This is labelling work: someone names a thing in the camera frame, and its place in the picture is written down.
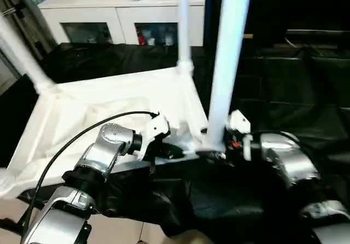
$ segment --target black plastic sheet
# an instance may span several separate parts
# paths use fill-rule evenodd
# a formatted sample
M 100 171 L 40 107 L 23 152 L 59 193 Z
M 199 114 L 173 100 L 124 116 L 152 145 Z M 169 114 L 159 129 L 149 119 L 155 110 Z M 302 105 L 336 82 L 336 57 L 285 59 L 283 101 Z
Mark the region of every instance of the black plastic sheet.
M 194 82 L 208 114 L 213 54 L 192 48 L 192 58 Z M 41 65 L 62 83 L 173 67 L 176 62 L 176 48 L 61 44 Z M 348 208 L 349 79 L 349 51 L 243 46 L 231 103 L 231 110 L 241 110 L 253 130 L 288 131 L 313 147 L 325 179 Z M 36 99 L 27 78 L 0 96 L 0 121 L 13 132 L 3 146 L 2 166 L 9 162 Z M 43 188 L 39 201 L 53 190 Z M 31 193 L 20 199 L 28 201 Z M 290 205 L 268 167 L 246 163 L 233 168 L 202 160 L 158 166 L 152 177 L 148 169 L 113 174 L 97 200 L 98 211 L 106 216 L 159 224 L 168 236 L 196 228 L 216 243 L 307 238 Z

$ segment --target white cabinet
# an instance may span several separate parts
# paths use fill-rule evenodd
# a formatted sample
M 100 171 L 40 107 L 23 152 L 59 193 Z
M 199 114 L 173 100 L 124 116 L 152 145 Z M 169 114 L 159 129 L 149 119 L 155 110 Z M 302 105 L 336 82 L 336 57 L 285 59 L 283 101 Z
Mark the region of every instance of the white cabinet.
M 179 21 L 177 7 L 117 8 L 117 12 L 125 42 L 128 44 L 139 44 L 140 36 L 155 38 L 156 43 L 158 41 L 164 43 L 164 38 L 167 36 L 174 42 L 177 41 L 177 22 Z M 191 6 L 189 13 L 190 44 L 202 46 L 204 6 Z M 153 35 L 145 36 L 143 31 L 147 31 L 149 34 L 153 33 Z
M 205 0 L 189 0 L 190 44 L 203 45 Z M 60 43 L 172 45 L 178 0 L 46 0 L 38 5 Z
M 125 43 L 115 8 L 42 9 L 56 42 Z

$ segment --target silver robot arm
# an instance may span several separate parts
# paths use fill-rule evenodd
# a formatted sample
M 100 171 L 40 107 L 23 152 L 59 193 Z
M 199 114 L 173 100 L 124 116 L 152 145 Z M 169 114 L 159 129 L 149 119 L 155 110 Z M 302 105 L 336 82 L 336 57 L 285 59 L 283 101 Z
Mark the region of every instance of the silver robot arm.
M 253 137 L 250 123 L 236 110 L 227 122 L 227 130 L 243 137 L 241 146 L 245 160 L 251 161 Z M 293 208 L 300 220 L 313 231 L 313 237 L 321 244 L 350 243 L 350 215 L 333 190 L 322 183 L 322 176 L 312 159 L 292 141 L 298 141 L 289 133 L 263 132 L 258 144 L 258 154 L 271 163 L 282 180 Z
M 88 147 L 74 170 L 63 175 L 65 184 L 56 189 L 31 223 L 22 243 L 86 243 L 91 231 L 87 220 L 95 207 L 94 199 L 117 158 L 136 150 L 141 151 L 138 157 L 141 160 L 155 137 L 165 137 L 169 133 L 168 122 L 161 115 L 152 119 L 141 135 L 117 124 L 103 125 L 96 141 Z

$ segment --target dark wall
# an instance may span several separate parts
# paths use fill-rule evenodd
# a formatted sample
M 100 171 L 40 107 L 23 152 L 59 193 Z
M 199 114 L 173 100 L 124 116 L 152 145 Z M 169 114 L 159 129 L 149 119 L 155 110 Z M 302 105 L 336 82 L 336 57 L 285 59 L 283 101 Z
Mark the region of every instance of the dark wall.
M 221 0 L 206 4 L 205 45 L 215 48 Z M 349 6 L 350 0 L 250 0 L 245 33 L 254 34 L 257 45 L 267 46 L 283 39 L 287 29 L 350 31 Z

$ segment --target white metal pole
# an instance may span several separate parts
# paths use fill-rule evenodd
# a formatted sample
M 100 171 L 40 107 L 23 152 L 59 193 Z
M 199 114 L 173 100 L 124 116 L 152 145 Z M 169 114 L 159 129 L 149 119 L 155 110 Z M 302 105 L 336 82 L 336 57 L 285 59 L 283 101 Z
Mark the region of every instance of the white metal pole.
M 181 71 L 192 73 L 193 63 L 191 59 L 191 47 L 189 41 L 189 0 L 179 0 L 178 23 L 178 67 Z
M 42 90 L 54 84 L 2 16 L 0 16 L 0 48 L 21 75 L 26 73 L 29 76 L 37 93 L 40 94 Z
M 222 0 L 205 148 L 224 151 L 223 136 L 240 58 L 249 0 Z

